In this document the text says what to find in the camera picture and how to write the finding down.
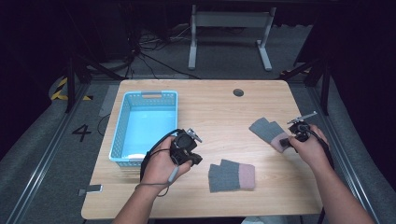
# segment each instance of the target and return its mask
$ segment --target table top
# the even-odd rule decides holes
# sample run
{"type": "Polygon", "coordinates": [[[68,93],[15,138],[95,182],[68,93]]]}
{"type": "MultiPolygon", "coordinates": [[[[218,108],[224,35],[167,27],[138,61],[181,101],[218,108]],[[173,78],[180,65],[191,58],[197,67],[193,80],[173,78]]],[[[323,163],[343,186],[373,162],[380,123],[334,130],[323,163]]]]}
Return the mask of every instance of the table top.
{"type": "Polygon", "coordinates": [[[86,219],[114,218],[139,183],[139,168],[120,168],[108,154],[127,91],[178,92],[178,128],[193,128],[203,143],[193,151],[200,164],[181,176],[166,196],[157,198],[150,217],[247,217],[318,214],[322,207],[315,178],[294,149],[278,153],[248,127],[262,117],[287,133],[287,121],[300,116],[282,80],[126,80],[122,81],[92,174],[103,191],[86,195],[86,219]],[[241,97],[233,91],[244,92],[241,97]],[[221,159],[252,164],[256,188],[210,193],[210,164],[221,159]]]}

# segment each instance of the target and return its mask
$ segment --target blue plastic basket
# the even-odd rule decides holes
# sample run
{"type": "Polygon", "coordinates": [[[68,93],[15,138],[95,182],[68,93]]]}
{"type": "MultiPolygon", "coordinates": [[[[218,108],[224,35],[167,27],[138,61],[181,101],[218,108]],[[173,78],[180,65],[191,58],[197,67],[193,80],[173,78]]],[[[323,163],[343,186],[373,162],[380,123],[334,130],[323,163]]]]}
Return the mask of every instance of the blue plastic basket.
{"type": "Polygon", "coordinates": [[[119,166],[140,166],[154,144],[176,128],[176,91],[125,92],[109,158],[119,166]]]}

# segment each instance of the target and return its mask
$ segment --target dark background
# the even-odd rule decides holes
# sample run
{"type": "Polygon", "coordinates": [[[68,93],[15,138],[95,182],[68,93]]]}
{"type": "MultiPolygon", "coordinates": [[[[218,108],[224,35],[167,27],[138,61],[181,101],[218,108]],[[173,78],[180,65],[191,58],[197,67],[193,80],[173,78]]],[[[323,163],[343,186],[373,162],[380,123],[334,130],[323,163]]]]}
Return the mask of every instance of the dark background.
{"type": "MultiPolygon", "coordinates": [[[[274,25],[315,24],[297,61],[330,58],[332,77],[363,144],[396,189],[393,9],[375,0],[337,9],[291,5],[277,9],[274,25]]],[[[0,2],[0,159],[50,105],[50,86],[64,75],[73,53],[99,63],[123,59],[140,29],[166,39],[168,29],[188,23],[190,14],[190,6],[0,2]]]]}

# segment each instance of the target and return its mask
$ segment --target finger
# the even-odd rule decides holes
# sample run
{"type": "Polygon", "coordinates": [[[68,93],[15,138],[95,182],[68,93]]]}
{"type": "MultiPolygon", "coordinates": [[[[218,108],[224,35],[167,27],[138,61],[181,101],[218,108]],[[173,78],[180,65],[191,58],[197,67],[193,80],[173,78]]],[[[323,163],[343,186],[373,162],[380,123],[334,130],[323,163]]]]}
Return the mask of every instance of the finger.
{"type": "Polygon", "coordinates": [[[317,125],[315,125],[315,124],[310,124],[309,125],[309,128],[310,128],[310,130],[311,131],[313,131],[313,132],[315,132],[315,133],[318,133],[318,126],[317,125]]]}
{"type": "Polygon", "coordinates": [[[320,136],[321,139],[323,139],[323,141],[329,145],[329,142],[327,141],[326,135],[324,135],[323,131],[321,129],[318,129],[318,135],[320,136]]]}
{"type": "Polygon", "coordinates": [[[289,142],[294,148],[299,147],[299,145],[301,144],[301,142],[297,140],[294,136],[289,136],[289,142]]]}
{"type": "Polygon", "coordinates": [[[177,176],[186,174],[191,169],[191,166],[192,166],[192,161],[186,161],[183,164],[179,165],[177,176]]]}
{"type": "Polygon", "coordinates": [[[158,150],[160,150],[160,149],[168,149],[168,148],[170,148],[171,143],[172,143],[172,141],[173,141],[174,139],[175,139],[174,136],[169,136],[169,137],[165,138],[165,139],[153,150],[153,152],[158,151],[158,150]]]}

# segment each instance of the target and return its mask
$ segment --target black clamp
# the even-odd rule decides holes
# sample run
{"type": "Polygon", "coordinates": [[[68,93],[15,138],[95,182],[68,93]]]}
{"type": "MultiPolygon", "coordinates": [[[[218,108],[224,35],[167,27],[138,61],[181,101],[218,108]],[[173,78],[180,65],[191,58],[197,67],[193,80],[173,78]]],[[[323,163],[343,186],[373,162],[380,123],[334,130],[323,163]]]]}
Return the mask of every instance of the black clamp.
{"type": "Polygon", "coordinates": [[[176,160],[174,161],[176,165],[181,165],[189,160],[192,161],[192,165],[197,165],[201,162],[202,157],[192,152],[197,147],[195,140],[202,143],[202,140],[193,129],[181,130],[181,132],[177,133],[177,137],[172,141],[170,151],[171,157],[176,160]]]}
{"type": "Polygon", "coordinates": [[[202,143],[201,138],[195,133],[193,129],[188,129],[184,131],[184,129],[176,129],[172,132],[166,134],[160,141],[158,141],[150,151],[146,153],[145,159],[143,159],[142,164],[140,165],[140,180],[143,179],[143,175],[145,173],[146,167],[151,159],[152,152],[154,149],[163,141],[165,138],[169,137],[173,133],[177,133],[177,136],[171,143],[170,156],[175,165],[179,166],[186,161],[191,160],[192,165],[199,164],[202,160],[202,157],[196,153],[193,153],[192,150],[197,147],[195,140],[202,143]]]}
{"type": "MultiPolygon", "coordinates": [[[[299,140],[300,142],[305,142],[306,140],[308,140],[310,134],[314,135],[318,139],[320,145],[322,146],[322,148],[326,154],[327,160],[329,161],[330,166],[334,169],[334,162],[332,160],[332,154],[330,153],[330,150],[329,150],[329,145],[327,145],[327,143],[321,137],[319,137],[316,133],[312,132],[309,124],[306,123],[305,121],[303,121],[303,119],[312,117],[316,114],[317,114],[317,112],[314,111],[314,113],[312,113],[312,114],[305,115],[305,116],[302,116],[297,119],[293,119],[293,120],[289,121],[288,124],[293,123],[289,127],[289,130],[293,134],[295,134],[295,138],[297,140],[299,140]]],[[[280,139],[279,143],[282,147],[292,147],[291,143],[289,142],[289,138],[280,139]]]]}

